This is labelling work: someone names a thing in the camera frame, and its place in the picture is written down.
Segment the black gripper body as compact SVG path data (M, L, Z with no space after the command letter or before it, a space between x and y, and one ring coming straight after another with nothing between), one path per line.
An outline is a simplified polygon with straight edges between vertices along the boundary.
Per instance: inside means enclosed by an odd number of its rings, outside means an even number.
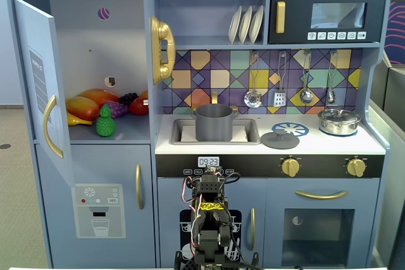
M193 197L202 195L203 201L219 201L225 197L225 178L219 175L203 174L193 179Z

